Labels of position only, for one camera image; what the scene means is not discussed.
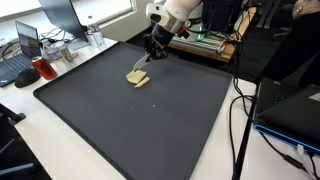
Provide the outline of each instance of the black laptop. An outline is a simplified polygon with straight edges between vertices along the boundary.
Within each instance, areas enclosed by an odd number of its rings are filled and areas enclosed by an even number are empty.
[[[320,156],[320,87],[310,85],[259,113],[254,128]]]
[[[16,28],[22,53],[0,62],[0,87],[14,82],[19,72],[32,67],[33,57],[41,56],[37,29],[18,21]]]

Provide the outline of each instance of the white wall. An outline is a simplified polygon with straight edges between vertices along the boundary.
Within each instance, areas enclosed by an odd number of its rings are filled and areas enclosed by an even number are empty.
[[[146,17],[146,6],[153,0],[136,0],[137,11],[131,15],[102,24],[102,33],[117,41],[127,41],[131,37],[150,27],[150,20]]]

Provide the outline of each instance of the black mat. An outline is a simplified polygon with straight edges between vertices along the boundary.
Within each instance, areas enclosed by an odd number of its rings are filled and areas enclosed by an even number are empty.
[[[169,56],[135,89],[125,76],[143,55],[118,43],[34,95],[126,178],[189,179],[231,75]]]

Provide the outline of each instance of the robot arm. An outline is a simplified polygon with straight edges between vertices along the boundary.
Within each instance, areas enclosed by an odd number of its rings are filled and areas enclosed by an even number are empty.
[[[147,5],[146,15],[156,23],[152,33],[144,37],[145,50],[151,59],[167,57],[165,48],[175,34],[184,32],[184,23],[200,2],[201,0],[167,0],[164,5]]]

